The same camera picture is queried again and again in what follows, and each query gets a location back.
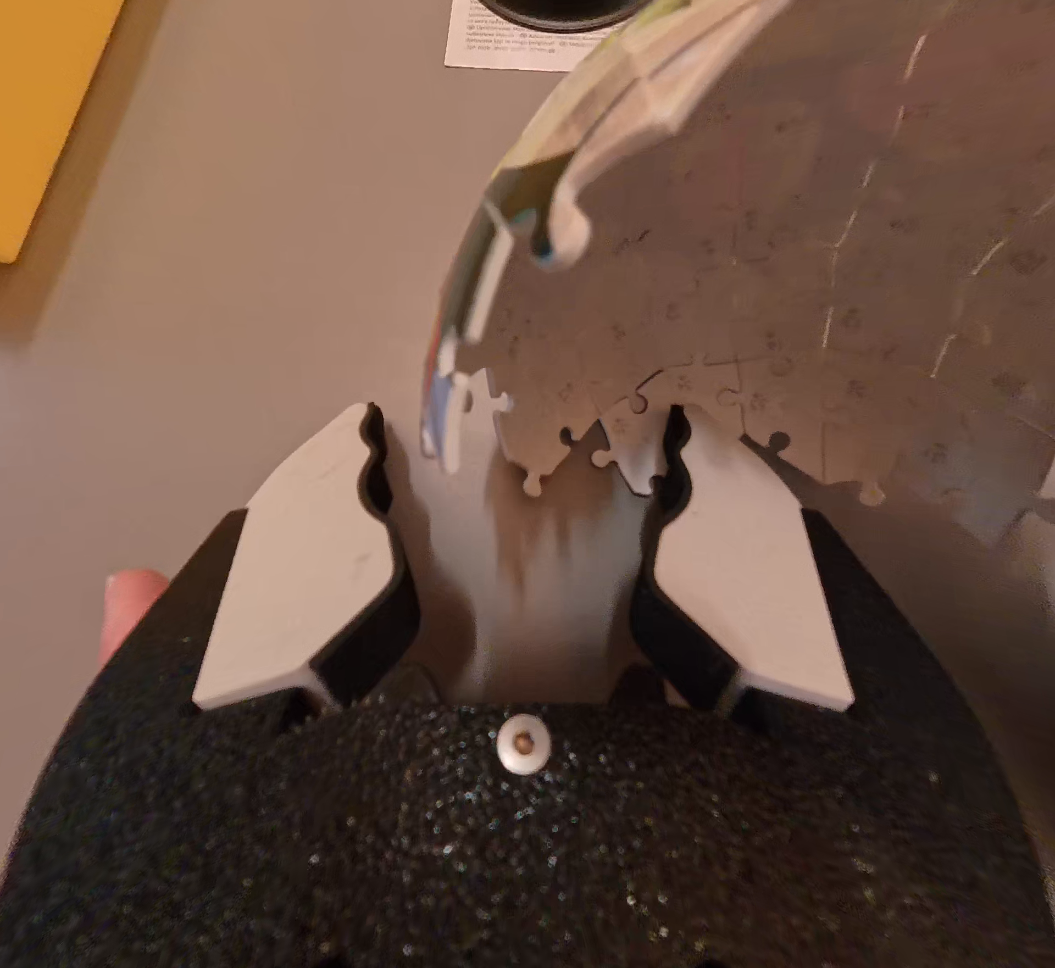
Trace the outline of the yellow plastic tote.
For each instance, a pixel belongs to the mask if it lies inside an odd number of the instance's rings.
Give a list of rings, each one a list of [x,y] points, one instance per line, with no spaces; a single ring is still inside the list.
[[[15,262],[124,0],[1,0],[1,262]]]

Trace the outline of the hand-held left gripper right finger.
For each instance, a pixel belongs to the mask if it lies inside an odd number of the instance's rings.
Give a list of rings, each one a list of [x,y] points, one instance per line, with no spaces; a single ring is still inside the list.
[[[699,407],[674,405],[629,602],[640,695],[720,715],[845,714],[853,688],[804,510]]]

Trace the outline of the person's left hand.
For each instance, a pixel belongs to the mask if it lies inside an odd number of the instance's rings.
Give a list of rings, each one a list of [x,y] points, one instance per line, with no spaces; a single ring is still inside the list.
[[[107,666],[127,636],[169,586],[169,579],[149,568],[114,572],[103,591],[98,667]]]

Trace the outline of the partly built puzzle ball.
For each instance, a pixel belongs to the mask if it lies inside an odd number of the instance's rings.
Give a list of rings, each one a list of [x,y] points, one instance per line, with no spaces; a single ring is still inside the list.
[[[1053,521],[1053,0],[657,0],[485,183],[424,371],[459,462],[486,374],[538,496],[605,423],[626,483],[693,405],[983,541]]]

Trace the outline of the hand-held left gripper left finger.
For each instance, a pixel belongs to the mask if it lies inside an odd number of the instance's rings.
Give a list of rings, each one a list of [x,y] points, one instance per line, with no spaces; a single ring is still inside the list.
[[[405,656],[421,608],[390,521],[384,415],[349,406],[249,500],[192,701],[285,691],[350,706]]]

